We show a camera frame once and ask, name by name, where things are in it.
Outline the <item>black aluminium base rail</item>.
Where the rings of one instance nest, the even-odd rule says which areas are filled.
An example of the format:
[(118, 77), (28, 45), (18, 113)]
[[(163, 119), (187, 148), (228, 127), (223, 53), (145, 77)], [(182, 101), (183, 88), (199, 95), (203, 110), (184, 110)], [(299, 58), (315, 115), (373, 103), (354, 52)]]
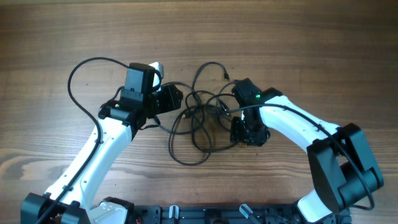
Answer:
[(131, 211), (122, 205), (102, 202), (88, 212), (91, 223), (307, 223), (291, 204), (250, 206), (245, 215), (243, 206), (232, 207), (160, 207), (135, 205)]

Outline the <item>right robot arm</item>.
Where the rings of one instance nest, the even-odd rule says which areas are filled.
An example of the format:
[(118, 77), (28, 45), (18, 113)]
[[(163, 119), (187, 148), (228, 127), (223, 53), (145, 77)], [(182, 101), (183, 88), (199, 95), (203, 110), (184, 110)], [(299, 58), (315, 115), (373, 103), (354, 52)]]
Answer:
[(271, 129), (296, 143), (308, 157), (314, 189), (291, 205), (265, 208), (265, 222), (344, 223), (350, 210), (372, 210), (382, 172), (361, 128), (339, 126), (294, 105), (275, 88), (260, 90), (246, 78), (231, 90), (242, 112), (231, 123), (231, 142), (262, 146)]

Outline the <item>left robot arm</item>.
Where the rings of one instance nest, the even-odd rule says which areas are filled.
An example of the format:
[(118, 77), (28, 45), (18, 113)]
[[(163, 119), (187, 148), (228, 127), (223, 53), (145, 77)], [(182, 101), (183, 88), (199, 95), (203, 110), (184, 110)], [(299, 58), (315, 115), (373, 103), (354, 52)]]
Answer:
[(93, 207), (105, 175), (147, 119), (179, 109), (183, 93), (162, 84), (163, 65), (131, 63), (126, 81), (103, 104), (95, 127), (76, 158), (43, 195), (30, 193), (21, 207), (21, 223), (141, 223), (134, 204), (114, 197)]

